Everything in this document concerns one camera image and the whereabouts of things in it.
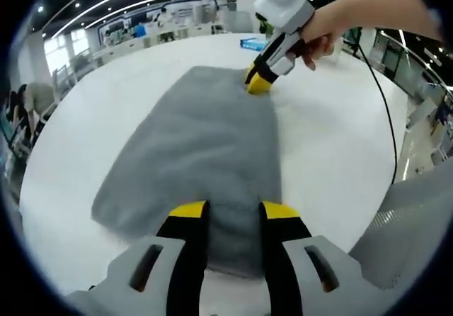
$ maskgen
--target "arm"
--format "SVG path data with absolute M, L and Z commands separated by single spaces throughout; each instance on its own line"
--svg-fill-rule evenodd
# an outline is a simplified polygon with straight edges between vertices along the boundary
M 442 40 L 422 0 L 339 0 L 345 27 L 401 29 Z
M 19 106 L 16 105 L 13 111 L 13 126 L 16 127 L 19 123 Z
M 35 135 L 35 114 L 33 111 L 28 112 L 28 124 L 30 125 L 31 136 Z

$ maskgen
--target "person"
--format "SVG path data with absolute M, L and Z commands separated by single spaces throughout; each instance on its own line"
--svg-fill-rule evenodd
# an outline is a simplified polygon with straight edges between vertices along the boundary
M 49 120 L 55 109 L 54 89 L 49 84 L 32 82 L 23 84 L 18 95 L 27 113 L 31 142 L 34 145 L 45 125 L 41 118 Z M 40 117 L 38 123 L 35 122 L 35 113 Z
M 130 40 L 131 38 L 132 38 L 131 29 L 129 29 L 129 28 L 124 28 L 124 29 L 122 30 L 122 38 L 121 38 L 121 40 L 122 40 L 122 41 L 128 41 L 128 40 Z
M 113 45 L 113 39 L 112 39 L 112 36 L 110 36 L 109 30 L 107 30 L 105 32 L 103 44 L 104 44 L 104 47 L 110 47 L 111 45 Z
M 315 70 L 319 58 L 333 53 L 337 38 L 356 27 L 401 29 L 442 42 L 449 36 L 452 43 L 448 18 L 447 10 L 428 9 L 423 0 L 337 0 L 316 10 L 301 29 L 302 58 Z
M 161 13 L 156 18 L 156 20 L 157 20 L 157 26 L 159 28 L 164 28 L 165 26 L 168 27 L 172 18 L 171 18 L 171 14 L 169 12 L 167 12 L 167 8 L 165 6 L 162 7 Z M 173 31 L 169 31 L 167 33 L 162 33 L 162 34 L 160 34 L 160 40 L 161 40 L 161 42 L 168 42 L 168 40 L 174 41 L 175 35 L 174 35 Z
M 9 92 L 8 103 L 6 106 L 6 119 L 12 124 L 15 130 L 18 125 L 25 129 L 24 138 L 27 141 L 31 139 L 31 130 L 28 123 L 28 115 L 25 107 L 23 106 L 23 100 L 21 96 L 15 91 Z
M 136 38 L 142 38 L 143 36 L 146 36 L 146 35 L 147 35 L 147 30 L 143 26 L 143 23 L 139 23 L 135 27 L 135 37 Z

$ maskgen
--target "hand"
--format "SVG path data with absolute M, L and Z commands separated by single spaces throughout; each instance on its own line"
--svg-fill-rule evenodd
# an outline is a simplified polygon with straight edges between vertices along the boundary
M 316 69 L 314 61 L 332 55 L 335 41 L 348 29 L 345 17 L 341 0 L 335 1 L 316 10 L 302 28 L 300 35 L 306 42 L 302 59 L 309 69 Z

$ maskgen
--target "table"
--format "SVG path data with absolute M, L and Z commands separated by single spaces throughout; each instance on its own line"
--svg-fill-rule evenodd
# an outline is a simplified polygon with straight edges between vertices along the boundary
M 146 36 L 141 38 L 133 38 L 117 45 L 106 47 L 93 55 L 93 59 L 102 60 L 102 64 L 107 64 L 117 58 L 132 54 L 138 50 L 145 48 Z
M 61 102 L 30 156 L 21 192 L 30 253 L 60 293 L 102 281 L 110 261 L 129 246 L 92 221 L 91 205 L 135 128 L 192 66 L 247 68 L 257 53 L 242 50 L 239 41 L 249 37 L 254 35 L 211 35 L 140 50 L 88 74 Z M 401 150 L 407 96 L 383 75 L 377 78 Z M 321 62 L 315 72 L 298 60 L 296 69 L 275 83 L 272 100 L 284 202 L 300 212 L 313 235 L 350 251 L 394 171 L 389 122 L 372 75 L 345 53 L 336 63 Z M 268 303 L 262 281 L 210 276 L 204 310 L 254 315 L 248 308 Z M 226 313 L 212 302 L 219 291 Z

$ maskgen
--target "black cable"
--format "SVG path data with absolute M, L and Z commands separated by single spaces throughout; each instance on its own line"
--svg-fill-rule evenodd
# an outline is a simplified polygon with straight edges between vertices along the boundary
M 386 109 L 386 112 L 387 112 L 387 117 L 389 118 L 389 125 L 390 125 L 390 131 L 391 131 L 391 139 L 393 141 L 393 144 L 394 144 L 394 154 L 395 154 L 395 169 L 394 169 L 394 175 L 393 175 L 393 178 L 391 179 L 391 183 L 394 184 L 395 183 L 395 178 L 396 178 L 396 170 L 397 170 L 397 166 L 398 166 L 398 150 L 396 148 L 396 139 L 395 139 L 395 131 L 394 131 L 394 124 L 391 122 L 391 116 L 390 116 L 390 110 L 389 110 L 389 105 L 387 103 L 387 100 L 385 98 L 385 95 L 384 95 L 384 92 L 382 91 L 382 87 L 381 87 L 381 84 L 379 83 L 379 80 L 377 79 L 376 77 L 376 74 L 374 73 L 374 70 L 373 68 L 371 67 L 371 64 L 369 63 L 367 57 L 365 56 L 365 53 L 363 52 L 363 49 L 362 47 L 360 46 L 359 44 L 359 40 L 357 38 L 357 36 L 355 36 L 354 33 L 352 33 L 352 36 L 354 37 L 354 40 L 355 42 L 357 43 L 357 46 L 360 50 L 360 53 L 362 54 L 364 60 L 365 60 L 365 63 L 367 64 L 368 68 L 369 68 L 369 71 L 371 72 L 372 76 L 373 76 L 373 79 L 376 81 L 376 85 L 377 87 L 379 88 L 379 91 L 381 92 L 381 95 L 382 95 L 382 100 L 384 100 L 384 105 L 385 105 L 385 109 Z

